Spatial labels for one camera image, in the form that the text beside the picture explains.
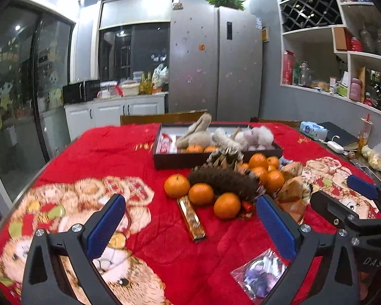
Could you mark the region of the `white pink fluffy hair claw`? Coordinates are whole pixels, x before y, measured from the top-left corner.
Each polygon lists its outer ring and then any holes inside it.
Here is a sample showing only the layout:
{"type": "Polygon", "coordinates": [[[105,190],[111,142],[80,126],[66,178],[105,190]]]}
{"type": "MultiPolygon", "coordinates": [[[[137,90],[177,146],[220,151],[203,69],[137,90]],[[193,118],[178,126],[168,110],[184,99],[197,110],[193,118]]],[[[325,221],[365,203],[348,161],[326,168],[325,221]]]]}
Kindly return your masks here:
{"type": "Polygon", "coordinates": [[[243,151],[261,151],[274,148],[274,135],[265,126],[240,131],[235,135],[234,141],[242,146],[243,151]]]}

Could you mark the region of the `black white fuzzy hair clip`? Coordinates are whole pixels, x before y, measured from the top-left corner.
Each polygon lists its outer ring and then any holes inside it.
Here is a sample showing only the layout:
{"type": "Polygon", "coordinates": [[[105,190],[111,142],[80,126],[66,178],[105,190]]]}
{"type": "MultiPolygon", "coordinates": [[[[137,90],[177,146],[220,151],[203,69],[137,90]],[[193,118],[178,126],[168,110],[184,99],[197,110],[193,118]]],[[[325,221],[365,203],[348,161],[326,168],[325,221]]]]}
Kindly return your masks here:
{"type": "Polygon", "coordinates": [[[214,143],[223,150],[227,150],[229,152],[242,151],[242,146],[238,142],[228,137],[222,128],[217,128],[213,132],[212,139],[214,143]]]}

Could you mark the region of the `large orange mandarin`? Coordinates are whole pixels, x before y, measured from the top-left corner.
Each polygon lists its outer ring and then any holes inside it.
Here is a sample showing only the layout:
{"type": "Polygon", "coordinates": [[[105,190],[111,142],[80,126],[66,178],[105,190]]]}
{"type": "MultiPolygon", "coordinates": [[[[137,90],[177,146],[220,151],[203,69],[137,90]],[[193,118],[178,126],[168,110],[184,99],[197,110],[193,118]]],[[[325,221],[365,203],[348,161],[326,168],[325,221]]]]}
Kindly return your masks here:
{"type": "Polygon", "coordinates": [[[208,146],[205,150],[204,153],[212,153],[216,150],[217,148],[215,146],[208,146]]]}

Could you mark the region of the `red clear plastic toy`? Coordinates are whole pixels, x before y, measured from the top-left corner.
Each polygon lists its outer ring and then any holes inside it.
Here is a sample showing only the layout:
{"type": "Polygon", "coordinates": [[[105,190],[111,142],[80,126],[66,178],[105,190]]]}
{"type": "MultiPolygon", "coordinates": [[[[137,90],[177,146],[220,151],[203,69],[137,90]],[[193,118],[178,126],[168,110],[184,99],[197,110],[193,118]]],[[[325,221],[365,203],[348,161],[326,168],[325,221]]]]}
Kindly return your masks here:
{"type": "Polygon", "coordinates": [[[157,154],[176,154],[177,148],[175,144],[175,136],[161,133],[157,142],[157,154]]]}

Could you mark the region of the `white charger adapter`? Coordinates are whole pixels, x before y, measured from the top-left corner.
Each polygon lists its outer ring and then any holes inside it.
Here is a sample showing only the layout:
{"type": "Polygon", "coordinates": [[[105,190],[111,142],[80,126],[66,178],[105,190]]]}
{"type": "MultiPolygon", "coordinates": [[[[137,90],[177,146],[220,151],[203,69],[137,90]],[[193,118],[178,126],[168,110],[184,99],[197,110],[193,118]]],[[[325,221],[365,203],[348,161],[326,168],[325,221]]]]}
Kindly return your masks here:
{"type": "Polygon", "coordinates": [[[344,148],[338,144],[335,139],[339,139],[339,136],[333,136],[331,141],[319,140],[320,143],[326,145],[329,149],[333,150],[337,154],[342,154],[344,148]]]}

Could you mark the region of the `blue white scrunchie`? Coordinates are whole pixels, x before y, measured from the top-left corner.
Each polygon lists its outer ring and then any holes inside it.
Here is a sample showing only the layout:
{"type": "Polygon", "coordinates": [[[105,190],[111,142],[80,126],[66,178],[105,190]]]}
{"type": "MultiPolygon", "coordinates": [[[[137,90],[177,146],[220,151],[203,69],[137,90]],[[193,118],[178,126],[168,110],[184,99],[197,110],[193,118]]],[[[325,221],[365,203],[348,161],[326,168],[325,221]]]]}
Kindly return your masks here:
{"type": "Polygon", "coordinates": [[[293,162],[294,162],[294,160],[288,160],[287,158],[282,156],[279,158],[279,169],[281,169],[282,167],[284,167],[288,164],[292,164],[293,162]]]}

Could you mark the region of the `clear plastic bag packet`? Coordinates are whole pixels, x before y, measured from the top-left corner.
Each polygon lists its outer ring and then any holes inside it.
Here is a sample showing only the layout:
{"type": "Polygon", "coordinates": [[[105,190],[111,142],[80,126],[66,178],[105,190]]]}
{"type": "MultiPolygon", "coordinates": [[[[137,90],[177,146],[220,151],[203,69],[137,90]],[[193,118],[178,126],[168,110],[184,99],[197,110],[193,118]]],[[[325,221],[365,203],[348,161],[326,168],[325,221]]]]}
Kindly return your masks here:
{"type": "Polygon", "coordinates": [[[287,269],[272,249],[233,270],[230,275],[253,304],[260,304],[287,269]]]}

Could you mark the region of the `blue tissue pack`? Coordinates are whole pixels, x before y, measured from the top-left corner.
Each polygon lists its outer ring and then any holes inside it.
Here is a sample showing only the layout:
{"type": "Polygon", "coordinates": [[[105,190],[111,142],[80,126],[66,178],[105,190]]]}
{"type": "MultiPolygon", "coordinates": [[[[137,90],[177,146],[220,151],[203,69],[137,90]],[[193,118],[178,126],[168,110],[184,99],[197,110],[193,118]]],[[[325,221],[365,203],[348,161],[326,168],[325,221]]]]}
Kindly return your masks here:
{"type": "Polygon", "coordinates": [[[314,141],[325,141],[328,135],[328,130],[325,127],[309,121],[302,121],[299,125],[299,131],[314,141]]]}

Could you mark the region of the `wooden chair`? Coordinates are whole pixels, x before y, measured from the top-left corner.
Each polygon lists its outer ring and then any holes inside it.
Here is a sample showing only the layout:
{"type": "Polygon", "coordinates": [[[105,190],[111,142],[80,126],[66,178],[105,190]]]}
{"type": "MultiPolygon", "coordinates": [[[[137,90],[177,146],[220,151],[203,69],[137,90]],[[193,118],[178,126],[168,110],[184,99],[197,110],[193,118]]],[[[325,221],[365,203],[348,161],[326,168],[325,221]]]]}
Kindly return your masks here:
{"type": "Polygon", "coordinates": [[[167,114],[120,116],[120,125],[149,124],[149,123],[190,123],[197,121],[207,110],[192,110],[167,114]]]}
{"type": "Polygon", "coordinates": [[[283,125],[287,125],[288,127],[292,127],[295,129],[298,129],[301,121],[300,120],[273,120],[273,119],[265,119],[265,118],[258,118],[258,117],[252,117],[250,119],[251,123],[279,123],[283,125]]]}

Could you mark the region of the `brown white frilly scrunchie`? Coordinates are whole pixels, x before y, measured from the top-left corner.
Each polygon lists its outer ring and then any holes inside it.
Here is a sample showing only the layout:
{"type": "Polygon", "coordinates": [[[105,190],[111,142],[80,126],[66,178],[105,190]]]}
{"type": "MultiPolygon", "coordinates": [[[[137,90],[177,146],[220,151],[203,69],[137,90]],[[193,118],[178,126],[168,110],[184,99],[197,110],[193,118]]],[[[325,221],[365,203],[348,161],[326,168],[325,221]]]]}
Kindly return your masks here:
{"type": "Polygon", "coordinates": [[[216,149],[206,160],[207,167],[230,169],[238,172],[240,166],[244,163],[242,152],[229,152],[227,150],[216,149]]]}

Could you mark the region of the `gold wrapped candy bar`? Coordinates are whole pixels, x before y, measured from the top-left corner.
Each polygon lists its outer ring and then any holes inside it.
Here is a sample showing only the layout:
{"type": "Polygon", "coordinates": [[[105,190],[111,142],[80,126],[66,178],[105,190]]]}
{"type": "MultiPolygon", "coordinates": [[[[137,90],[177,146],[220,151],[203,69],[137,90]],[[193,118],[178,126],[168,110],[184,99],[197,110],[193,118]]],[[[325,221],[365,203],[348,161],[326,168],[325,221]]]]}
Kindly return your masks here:
{"type": "Polygon", "coordinates": [[[177,199],[177,204],[185,221],[186,229],[190,233],[193,242],[199,242],[206,237],[204,227],[202,226],[198,215],[187,195],[177,199]]]}

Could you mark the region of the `red blanket with bears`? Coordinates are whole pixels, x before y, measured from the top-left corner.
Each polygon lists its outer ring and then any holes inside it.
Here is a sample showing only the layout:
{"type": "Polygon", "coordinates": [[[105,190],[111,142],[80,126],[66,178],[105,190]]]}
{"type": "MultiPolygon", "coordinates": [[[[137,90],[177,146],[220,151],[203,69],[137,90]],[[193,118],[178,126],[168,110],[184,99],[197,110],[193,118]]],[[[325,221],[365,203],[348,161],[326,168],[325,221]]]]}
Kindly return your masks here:
{"type": "Polygon", "coordinates": [[[176,169],[157,170],[156,124],[90,129],[55,158],[0,231],[0,291],[19,304],[34,232],[85,222],[114,193],[127,215],[94,261],[123,304],[249,304],[231,272],[273,244],[256,216],[219,219],[196,207],[206,237],[191,240],[177,202],[164,191],[176,169]]]}

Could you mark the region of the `beige fluffy hair claw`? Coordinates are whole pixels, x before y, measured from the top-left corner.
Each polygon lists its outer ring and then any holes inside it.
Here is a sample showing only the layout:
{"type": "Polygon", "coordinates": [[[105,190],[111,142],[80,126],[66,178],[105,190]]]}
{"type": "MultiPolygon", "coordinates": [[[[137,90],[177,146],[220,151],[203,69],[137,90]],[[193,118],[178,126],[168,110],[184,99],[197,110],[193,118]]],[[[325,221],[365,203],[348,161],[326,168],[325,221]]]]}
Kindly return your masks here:
{"type": "Polygon", "coordinates": [[[176,148],[186,149],[189,146],[199,145],[202,149],[206,149],[212,146],[212,135],[208,131],[211,121],[212,116],[208,112],[204,113],[182,137],[175,141],[176,148]]]}

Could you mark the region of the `mandarin orange left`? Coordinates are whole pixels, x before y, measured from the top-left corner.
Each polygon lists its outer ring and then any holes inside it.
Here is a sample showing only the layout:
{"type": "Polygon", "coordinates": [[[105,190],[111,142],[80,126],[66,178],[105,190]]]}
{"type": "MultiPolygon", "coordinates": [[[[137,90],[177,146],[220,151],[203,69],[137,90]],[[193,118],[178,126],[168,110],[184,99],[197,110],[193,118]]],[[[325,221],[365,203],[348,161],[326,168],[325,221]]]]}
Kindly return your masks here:
{"type": "Polygon", "coordinates": [[[171,198],[181,198],[187,195],[190,188],[187,177],[182,174],[169,176],[164,183],[164,191],[171,198]]]}

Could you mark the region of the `silver double door refrigerator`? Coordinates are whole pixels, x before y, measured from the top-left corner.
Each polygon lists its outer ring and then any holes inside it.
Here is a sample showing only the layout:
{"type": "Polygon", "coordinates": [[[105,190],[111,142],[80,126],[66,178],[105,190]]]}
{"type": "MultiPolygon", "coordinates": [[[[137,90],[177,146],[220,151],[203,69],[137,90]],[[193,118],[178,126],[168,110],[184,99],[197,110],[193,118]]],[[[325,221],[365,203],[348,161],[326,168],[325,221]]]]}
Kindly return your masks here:
{"type": "Polygon", "coordinates": [[[207,110],[215,121],[256,117],[261,96],[261,19],[248,11],[178,0],[170,13],[168,109],[207,110]]]}

